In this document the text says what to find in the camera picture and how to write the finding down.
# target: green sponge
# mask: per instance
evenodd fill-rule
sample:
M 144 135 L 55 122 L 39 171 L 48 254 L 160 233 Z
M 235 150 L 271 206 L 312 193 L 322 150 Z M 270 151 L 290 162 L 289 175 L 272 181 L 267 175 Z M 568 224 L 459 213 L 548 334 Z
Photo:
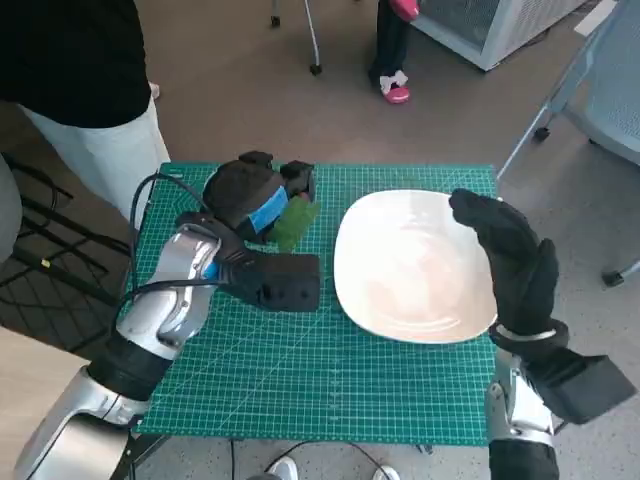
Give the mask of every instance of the green sponge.
M 319 203 L 293 197 L 269 232 L 268 240 L 278 244 L 279 252 L 292 252 L 319 212 Z

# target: person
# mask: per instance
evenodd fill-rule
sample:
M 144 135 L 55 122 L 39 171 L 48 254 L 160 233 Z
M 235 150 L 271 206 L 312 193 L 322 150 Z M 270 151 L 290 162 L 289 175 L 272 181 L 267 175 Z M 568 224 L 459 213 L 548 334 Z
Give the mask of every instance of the person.
M 248 480 L 298 480 L 298 478 L 296 462 L 291 457 L 282 457 L 271 466 L 268 473 L 250 477 Z M 372 480 L 400 480 L 400 475 L 394 468 L 382 465 L 375 471 Z
M 406 103 L 410 98 L 402 64 L 407 56 L 409 22 L 418 14 L 417 0 L 378 1 L 376 56 L 369 68 L 369 80 L 392 104 Z
M 134 0 L 2 2 L 0 18 L 0 100 L 17 104 L 84 185 L 128 218 L 140 181 L 170 161 Z

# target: white pants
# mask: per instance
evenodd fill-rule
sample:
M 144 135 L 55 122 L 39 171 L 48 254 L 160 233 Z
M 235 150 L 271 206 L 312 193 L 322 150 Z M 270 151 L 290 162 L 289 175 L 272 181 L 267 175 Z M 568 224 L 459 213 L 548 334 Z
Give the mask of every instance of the white pants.
M 171 161 L 152 99 L 141 116 L 112 128 L 70 127 L 21 108 L 82 183 L 127 220 L 140 181 L 157 171 L 160 164 Z M 149 190 L 150 186 L 140 196 L 136 227 L 142 220 Z

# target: table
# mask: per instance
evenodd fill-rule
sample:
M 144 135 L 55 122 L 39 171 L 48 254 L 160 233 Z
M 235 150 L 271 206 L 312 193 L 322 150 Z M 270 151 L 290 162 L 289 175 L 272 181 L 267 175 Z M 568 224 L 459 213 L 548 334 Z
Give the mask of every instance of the table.
M 216 165 L 161 171 L 202 190 Z M 371 335 L 342 312 L 333 247 L 358 198 L 395 188 L 495 195 L 490 166 L 318 165 L 320 214 L 296 247 L 323 271 L 314 313 L 263 312 L 225 293 L 153 395 L 141 433 L 404 444 L 484 445 L 484 390 L 493 372 L 486 335 L 455 345 L 413 345 Z M 157 184 L 139 243 L 150 277 L 175 218 L 195 209 L 170 182 Z

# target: black pants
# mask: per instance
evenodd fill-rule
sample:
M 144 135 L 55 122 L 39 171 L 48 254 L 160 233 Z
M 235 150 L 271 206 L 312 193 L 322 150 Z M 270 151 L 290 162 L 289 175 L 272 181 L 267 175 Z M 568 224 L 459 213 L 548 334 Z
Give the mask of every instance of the black pants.
M 402 70 L 407 56 L 409 24 L 391 9 L 389 0 L 378 1 L 378 36 L 376 58 L 369 69 L 369 79 L 378 86 L 381 76 L 392 76 Z

